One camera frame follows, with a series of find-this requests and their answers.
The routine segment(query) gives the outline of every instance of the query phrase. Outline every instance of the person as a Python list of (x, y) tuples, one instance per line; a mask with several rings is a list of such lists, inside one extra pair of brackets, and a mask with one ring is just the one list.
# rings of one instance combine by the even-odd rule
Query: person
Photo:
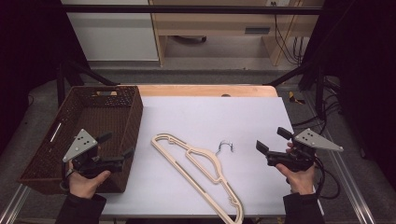
[[(288, 143), (286, 151), (292, 151)], [(285, 224), (321, 224), (325, 223), (318, 206), (318, 198), (313, 191), (315, 165), (306, 171), (292, 172), (283, 164), (276, 169), (290, 183), (291, 194), (283, 198), (285, 204)], [(74, 172), (69, 176), (70, 193), (57, 216), (55, 224), (97, 224), (106, 204), (106, 198), (95, 194), (96, 189), (110, 176), (104, 171), (96, 178), (87, 179)]]

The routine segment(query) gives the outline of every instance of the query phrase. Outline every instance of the metal hook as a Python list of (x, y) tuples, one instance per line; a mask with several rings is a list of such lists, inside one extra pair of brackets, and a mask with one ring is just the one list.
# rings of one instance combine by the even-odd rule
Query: metal hook
[(233, 152), (233, 143), (232, 143), (232, 142), (229, 142), (229, 141), (226, 141), (226, 140), (223, 140), (223, 141), (220, 142), (219, 150), (218, 150), (218, 152), (216, 152), (216, 156), (221, 152), (221, 146), (222, 146), (222, 145), (228, 145), (228, 146), (230, 146), (231, 152)]

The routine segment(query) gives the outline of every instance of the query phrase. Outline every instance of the person's left hand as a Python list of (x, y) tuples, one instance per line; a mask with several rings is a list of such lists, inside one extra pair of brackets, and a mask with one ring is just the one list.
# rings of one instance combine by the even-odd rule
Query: person's left hand
[[(73, 168), (73, 163), (69, 162), (69, 168)], [(91, 199), (96, 189), (111, 175), (109, 171), (103, 171), (93, 179), (87, 179), (78, 172), (73, 172), (69, 176), (70, 193), (79, 198)]]

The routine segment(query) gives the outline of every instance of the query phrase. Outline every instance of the silver bracket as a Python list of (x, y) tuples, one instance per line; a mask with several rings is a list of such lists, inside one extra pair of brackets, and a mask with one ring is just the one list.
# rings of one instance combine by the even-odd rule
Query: silver bracket
[(326, 138), (320, 136), (319, 134), (313, 132), (310, 129), (306, 129), (305, 131), (297, 134), (294, 137), (294, 140), (301, 144), (304, 144), (306, 146), (313, 147), (316, 149), (344, 151), (344, 149), (342, 147), (327, 140)]
[(96, 140), (89, 133), (87, 133), (87, 131), (81, 129), (72, 146), (67, 150), (66, 154), (64, 155), (63, 161), (70, 161), (81, 153), (86, 152), (91, 148), (96, 147), (97, 145), (98, 143), (96, 142)]

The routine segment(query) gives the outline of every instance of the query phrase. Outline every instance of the basket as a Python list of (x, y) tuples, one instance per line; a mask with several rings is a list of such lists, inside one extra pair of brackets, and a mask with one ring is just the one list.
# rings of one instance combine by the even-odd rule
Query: basket
[[(60, 188), (62, 158), (74, 136), (81, 129), (93, 137), (112, 132), (112, 137), (100, 145), (98, 155), (118, 157), (136, 147), (142, 113), (136, 86), (73, 87), (18, 182), (43, 194), (64, 194)], [(96, 192), (124, 192), (133, 158), (134, 152), (124, 161), (122, 172), (112, 174)]]

